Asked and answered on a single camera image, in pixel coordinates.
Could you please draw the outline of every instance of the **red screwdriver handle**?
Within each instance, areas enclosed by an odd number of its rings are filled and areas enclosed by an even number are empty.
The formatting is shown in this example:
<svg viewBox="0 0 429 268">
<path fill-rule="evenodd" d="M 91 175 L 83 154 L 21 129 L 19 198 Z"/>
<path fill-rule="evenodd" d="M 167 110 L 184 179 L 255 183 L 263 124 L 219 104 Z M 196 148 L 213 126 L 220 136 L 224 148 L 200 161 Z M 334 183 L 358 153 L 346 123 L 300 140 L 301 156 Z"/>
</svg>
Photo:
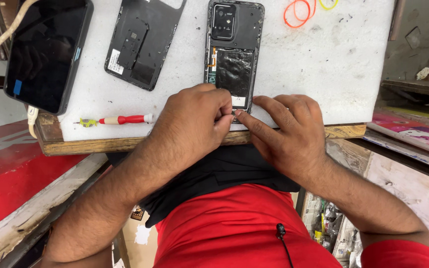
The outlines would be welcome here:
<svg viewBox="0 0 429 268">
<path fill-rule="evenodd" d="M 144 123 L 144 117 L 144 115 L 119 116 L 117 121 L 119 122 L 119 125 L 123 125 L 125 123 Z"/>
<path fill-rule="evenodd" d="M 123 125 L 127 123 L 154 123 L 153 114 L 147 115 L 132 115 L 132 116 L 113 116 L 102 118 L 99 120 L 100 124 L 105 125 Z"/>
</svg>

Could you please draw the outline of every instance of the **clip-on microphone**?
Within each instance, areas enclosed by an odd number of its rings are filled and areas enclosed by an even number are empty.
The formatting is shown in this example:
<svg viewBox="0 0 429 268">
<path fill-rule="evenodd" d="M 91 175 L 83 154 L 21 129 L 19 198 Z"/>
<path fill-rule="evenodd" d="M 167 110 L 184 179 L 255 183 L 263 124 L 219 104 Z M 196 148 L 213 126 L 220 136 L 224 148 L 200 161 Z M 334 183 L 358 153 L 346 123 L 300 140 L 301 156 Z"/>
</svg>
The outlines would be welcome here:
<svg viewBox="0 0 429 268">
<path fill-rule="evenodd" d="M 282 244 L 286 249 L 287 257 L 289 258 L 289 263 L 291 264 L 291 268 L 294 268 L 294 266 L 292 265 L 291 256 L 289 255 L 289 251 L 287 250 L 286 243 L 284 242 L 284 235 L 286 234 L 286 229 L 284 228 L 284 225 L 282 225 L 282 223 L 278 223 L 276 228 L 277 228 L 276 237 L 282 241 Z"/>
</svg>

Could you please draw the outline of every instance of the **hand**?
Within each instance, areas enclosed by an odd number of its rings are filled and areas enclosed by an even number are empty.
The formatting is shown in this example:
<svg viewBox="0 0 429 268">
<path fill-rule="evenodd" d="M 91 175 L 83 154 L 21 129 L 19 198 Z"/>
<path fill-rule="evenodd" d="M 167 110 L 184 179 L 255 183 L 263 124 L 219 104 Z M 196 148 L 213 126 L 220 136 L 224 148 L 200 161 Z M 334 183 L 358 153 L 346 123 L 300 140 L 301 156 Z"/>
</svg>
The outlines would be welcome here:
<svg viewBox="0 0 429 268">
<path fill-rule="evenodd" d="M 213 84 L 183 89 L 168 98 L 152 132 L 135 152 L 152 160 L 152 170 L 173 177 L 219 147 L 234 119 L 232 109 L 228 90 Z"/>
<path fill-rule="evenodd" d="M 253 103 L 266 110 L 280 127 L 275 131 L 243 110 L 237 119 L 251 132 L 251 141 L 279 172 L 307 188 L 329 164 L 319 104 L 306 95 L 258 96 Z"/>
</svg>

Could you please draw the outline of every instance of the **pink poster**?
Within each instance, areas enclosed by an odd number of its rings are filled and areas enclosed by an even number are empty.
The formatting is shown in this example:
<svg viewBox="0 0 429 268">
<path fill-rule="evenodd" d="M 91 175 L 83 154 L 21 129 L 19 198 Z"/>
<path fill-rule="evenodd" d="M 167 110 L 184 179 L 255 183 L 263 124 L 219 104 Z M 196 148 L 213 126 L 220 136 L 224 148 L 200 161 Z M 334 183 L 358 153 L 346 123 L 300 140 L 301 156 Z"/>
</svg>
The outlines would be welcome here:
<svg viewBox="0 0 429 268">
<path fill-rule="evenodd" d="M 381 113 L 375 113 L 373 115 L 372 123 L 388 130 L 394 131 L 401 136 L 406 136 L 408 138 L 412 138 L 421 143 L 429 145 L 428 125 Z"/>
</svg>

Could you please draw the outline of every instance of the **wooden table edge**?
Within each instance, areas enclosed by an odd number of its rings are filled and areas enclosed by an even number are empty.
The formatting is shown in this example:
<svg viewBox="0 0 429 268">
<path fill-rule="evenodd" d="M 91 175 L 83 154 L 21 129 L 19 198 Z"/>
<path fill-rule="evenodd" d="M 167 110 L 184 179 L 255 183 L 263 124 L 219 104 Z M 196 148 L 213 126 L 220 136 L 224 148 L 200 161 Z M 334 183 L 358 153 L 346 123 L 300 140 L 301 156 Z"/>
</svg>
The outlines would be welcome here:
<svg viewBox="0 0 429 268">
<path fill-rule="evenodd" d="M 328 125 L 325 126 L 325 137 L 327 139 L 361 138 L 366 131 L 366 124 Z M 128 152 L 139 144 L 145 137 L 141 138 L 119 138 L 64 142 L 45 141 L 40 135 L 40 129 L 36 129 L 38 141 L 42 151 L 47 156 L 56 155 L 81 155 L 93 153 L 116 153 Z M 224 138 L 221 145 L 239 145 L 250 143 L 249 131 L 231 131 Z"/>
</svg>

